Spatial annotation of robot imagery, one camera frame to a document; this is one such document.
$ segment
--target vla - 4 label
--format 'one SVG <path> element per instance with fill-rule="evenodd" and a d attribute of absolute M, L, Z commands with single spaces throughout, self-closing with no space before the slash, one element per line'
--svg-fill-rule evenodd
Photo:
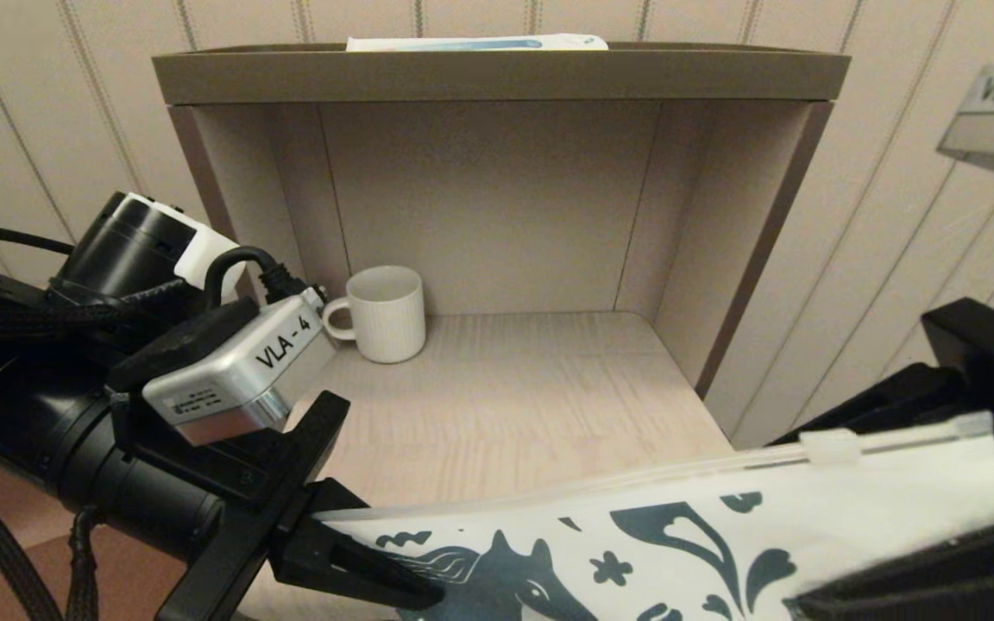
<path fill-rule="evenodd" d="M 294 330 L 292 334 L 289 334 L 289 338 L 287 338 L 285 331 L 275 334 L 275 342 L 269 342 L 264 347 L 263 354 L 259 354 L 259 356 L 255 357 L 256 360 L 259 361 L 264 367 L 274 369 L 275 363 L 282 362 L 286 358 L 288 351 L 295 347 L 291 339 L 298 342 L 301 336 L 311 336 L 301 334 L 309 329 L 312 329 L 311 323 L 309 323 L 308 319 L 304 318 L 304 316 L 299 313 L 297 315 L 297 329 Z"/>

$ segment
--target light wood surface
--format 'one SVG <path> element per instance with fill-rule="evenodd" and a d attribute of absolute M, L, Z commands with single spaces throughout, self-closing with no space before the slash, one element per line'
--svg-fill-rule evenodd
<path fill-rule="evenodd" d="M 351 401 L 320 476 L 372 506 L 498 498 L 731 452 L 650 324 L 630 313 L 430 317 L 417 358 L 375 365 L 344 346 L 309 388 Z M 269 568 L 241 610 L 392 617 L 277 585 Z"/>
<path fill-rule="evenodd" d="M 171 109 L 171 114 L 198 191 L 208 197 L 204 201 L 212 227 L 242 245 L 269 248 L 279 263 L 297 278 L 304 278 L 304 263 L 293 236 L 264 109 L 206 106 Z M 241 209 L 232 205 L 241 205 Z M 245 279 L 248 282 L 260 300 L 264 299 L 266 292 L 260 280 Z"/>
<path fill-rule="evenodd" d="M 756 244 L 762 235 L 780 231 L 776 227 L 766 233 L 765 225 L 771 211 L 782 211 L 777 209 L 777 194 L 792 181 L 785 174 L 816 105 L 718 103 L 701 179 L 688 205 L 654 322 L 667 349 L 694 382 L 713 353 Z"/>
<path fill-rule="evenodd" d="M 654 322 L 714 126 L 714 103 L 662 102 L 616 311 L 631 311 Z"/>
<path fill-rule="evenodd" d="M 352 272 L 409 265 L 431 314 L 610 311 L 658 105 L 325 103 Z"/>
<path fill-rule="evenodd" d="M 305 274 L 343 295 L 351 268 L 320 109 L 316 103 L 280 103 L 263 106 L 263 115 Z"/>

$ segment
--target white plastic clip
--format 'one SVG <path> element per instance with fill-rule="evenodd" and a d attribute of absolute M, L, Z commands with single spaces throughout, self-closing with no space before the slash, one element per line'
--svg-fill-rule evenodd
<path fill-rule="evenodd" d="M 861 441 L 849 429 L 805 431 L 800 444 L 815 465 L 852 464 L 861 459 Z"/>

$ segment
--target shelf board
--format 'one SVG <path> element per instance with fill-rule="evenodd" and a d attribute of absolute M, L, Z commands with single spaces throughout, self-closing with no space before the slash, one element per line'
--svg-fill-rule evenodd
<path fill-rule="evenodd" d="M 351 401 L 321 476 L 372 506 L 500 498 L 732 452 L 632 313 L 429 317 L 411 361 L 376 365 L 346 343 L 308 389 L 307 404 L 321 390 Z"/>
<path fill-rule="evenodd" d="M 775 47 L 610 43 L 607 51 L 344 52 L 342 43 L 155 56 L 169 105 L 794 99 L 839 96 L 849 56 Z"/>

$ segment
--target striped wallpaper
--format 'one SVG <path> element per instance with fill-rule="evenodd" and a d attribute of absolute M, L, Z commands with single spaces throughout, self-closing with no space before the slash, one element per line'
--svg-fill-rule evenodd
<path fill-rule="evenodd" d="M 853 56 L 707 396 L 752 447 L 911 361 L 918 316 L 994 305 L 994 174 L 934 152 L 994 59 L 994 0 L 0 0 L 0 225 L 74 241 L 114 189 L 202 217 L 150 56 L 348 35 L 592 32 Z M 41 283 L 58 256 L 0 244 Z"/>

